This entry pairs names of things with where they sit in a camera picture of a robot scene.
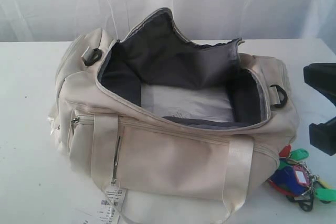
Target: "white table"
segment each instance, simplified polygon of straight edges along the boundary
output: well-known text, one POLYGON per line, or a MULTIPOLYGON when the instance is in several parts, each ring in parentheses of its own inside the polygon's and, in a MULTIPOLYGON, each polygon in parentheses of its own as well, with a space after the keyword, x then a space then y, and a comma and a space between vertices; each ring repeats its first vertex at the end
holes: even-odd
MULTIPOLYGON (((71 223, 72 209, 96 206, 102 198, 90 179, 70 170, 50 141, 46 118, 55 98, 54 75, 69 44, 0 43, 0 223, 71 223)), ((304 83, 302 72, 313 62, 336 62, 336 56, 320 39, 247 40, 239 51, 286 63, 301 121, 293 148, 306 148, 308 166, 336 187, 336 157, 311 146, 308 137, 308 125, 326 122, 336 115, 336 108, 304 83)), ((155 224, 209 223, 224 214, 221 202, 135 191, 128 192, 123 212, 134 221, 155 224)), ((306 213, 264 184, 227 223, 334 223, 335 219, 336 203, 315 201, 313 211, 306 213)))

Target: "barcode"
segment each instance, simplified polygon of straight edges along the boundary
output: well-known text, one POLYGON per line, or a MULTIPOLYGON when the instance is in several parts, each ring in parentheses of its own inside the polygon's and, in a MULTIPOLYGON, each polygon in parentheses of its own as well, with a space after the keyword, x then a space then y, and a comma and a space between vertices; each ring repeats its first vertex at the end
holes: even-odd
MULTIPOLYGON (((113 203, 113 205, 115 206, 115 207, 117 207, 118 206, 118 201, 115 201, 114 203, 113 203)), ((102 200, 101 201, 101 203, 100 203, 101 205, 105 205, 105 206, 109 206, 110 205, 110 203, 107 201, 107 200, 102 200)))

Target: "white backdrop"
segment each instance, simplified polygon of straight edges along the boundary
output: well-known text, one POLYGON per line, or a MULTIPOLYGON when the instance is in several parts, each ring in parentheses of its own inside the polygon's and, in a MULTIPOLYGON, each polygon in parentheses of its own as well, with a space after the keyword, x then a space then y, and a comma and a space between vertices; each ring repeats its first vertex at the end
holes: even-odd
POLYGON ((189 39, 319 37, 336 52, 336 0, 0 0, 0 41, 69 41, 97 27, 122 39, 163 6, 189 39))

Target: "bag opening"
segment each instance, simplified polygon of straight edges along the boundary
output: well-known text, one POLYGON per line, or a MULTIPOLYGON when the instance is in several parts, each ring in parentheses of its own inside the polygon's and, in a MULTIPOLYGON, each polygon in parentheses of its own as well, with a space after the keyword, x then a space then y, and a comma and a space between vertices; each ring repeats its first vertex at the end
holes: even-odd
POLYGON ((239 41, 194 44, 163 8, 112 47, 98 80, 176 123, 206 129, 250 126, 265 119, 264 94, 252 73, 240 68, 239 41))

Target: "barcode tag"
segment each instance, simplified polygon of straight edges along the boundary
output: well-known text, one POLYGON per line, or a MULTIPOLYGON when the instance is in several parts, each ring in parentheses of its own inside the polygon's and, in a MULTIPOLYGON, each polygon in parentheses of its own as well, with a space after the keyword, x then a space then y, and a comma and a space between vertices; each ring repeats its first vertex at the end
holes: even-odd
MULTIPOLYGON (((106 190, 106 195, 113 205, 121 211, 125 199, 126 189, 121 189, 111 184, 106 190)), ((71 224, 118 224, 119 214, 110 206, 106 198, 102 198, 97 202, 95 209, 76 209, 74 211, 76 217, 72 218, 71 224)))

